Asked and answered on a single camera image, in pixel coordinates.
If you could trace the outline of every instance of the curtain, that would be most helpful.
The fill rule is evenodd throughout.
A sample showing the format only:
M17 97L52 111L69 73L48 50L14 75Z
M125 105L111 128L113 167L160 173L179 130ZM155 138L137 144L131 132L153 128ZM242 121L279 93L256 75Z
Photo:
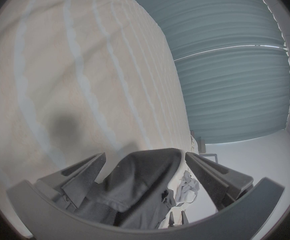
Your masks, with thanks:
M285 128L290 65L263 0L136 1L166 36L196 138L235 142Z

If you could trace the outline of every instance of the crumpled clothing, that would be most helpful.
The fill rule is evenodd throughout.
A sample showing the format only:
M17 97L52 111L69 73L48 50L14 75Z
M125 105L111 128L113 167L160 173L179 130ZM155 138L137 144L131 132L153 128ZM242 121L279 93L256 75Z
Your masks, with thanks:
M197 191L199 190L199 182L192 178L189 171L184 172L180 185L177 187L175 202L192 203L196 200Z

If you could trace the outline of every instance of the curtain fold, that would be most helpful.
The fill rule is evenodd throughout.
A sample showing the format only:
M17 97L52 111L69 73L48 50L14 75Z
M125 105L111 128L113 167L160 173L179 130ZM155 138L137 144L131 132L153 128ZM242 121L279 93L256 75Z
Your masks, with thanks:
M136 1L166 36L196 137L234 142L285 128L290 65L263 0Z

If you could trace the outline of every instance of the dark gray garment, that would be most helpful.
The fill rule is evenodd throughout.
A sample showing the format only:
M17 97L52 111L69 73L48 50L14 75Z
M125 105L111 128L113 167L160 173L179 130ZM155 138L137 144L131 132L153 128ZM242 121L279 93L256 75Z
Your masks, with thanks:
M93 182L79 207L63 196L56 202L75 215L128 229L155 229L175 206L167 184L181 159L178 149L134 152L121 160L101 183ZM90 168L80 173L90 174Z

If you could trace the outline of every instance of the bed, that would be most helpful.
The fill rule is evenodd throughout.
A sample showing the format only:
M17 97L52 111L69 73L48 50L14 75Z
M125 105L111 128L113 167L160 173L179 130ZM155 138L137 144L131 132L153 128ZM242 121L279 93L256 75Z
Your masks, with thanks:
M93 154L101 182L127 154L192 151L166 38L134 0L8 0L0 10L0 211L6 189ZM175 179L188 169L181 163Z

